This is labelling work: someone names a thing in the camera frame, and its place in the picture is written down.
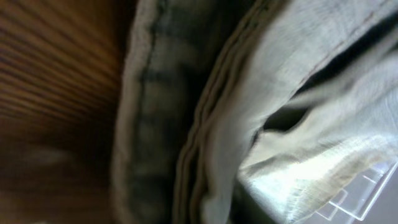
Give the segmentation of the clear plastic storage container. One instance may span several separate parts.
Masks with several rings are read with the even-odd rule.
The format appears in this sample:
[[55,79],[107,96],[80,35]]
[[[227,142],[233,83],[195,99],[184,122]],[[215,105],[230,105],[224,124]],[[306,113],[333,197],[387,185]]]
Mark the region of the clear plastic storage container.
[[305,224],[352,224],[363,221],[397,169],[397,158],[359,173]]

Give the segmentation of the light blue jeans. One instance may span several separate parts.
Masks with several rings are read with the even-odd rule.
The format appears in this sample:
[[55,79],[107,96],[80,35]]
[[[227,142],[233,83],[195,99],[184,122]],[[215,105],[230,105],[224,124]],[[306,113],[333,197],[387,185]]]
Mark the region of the light blue jeans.
[[303,223],[397,156],[397,2],[139,1],[116,223]]

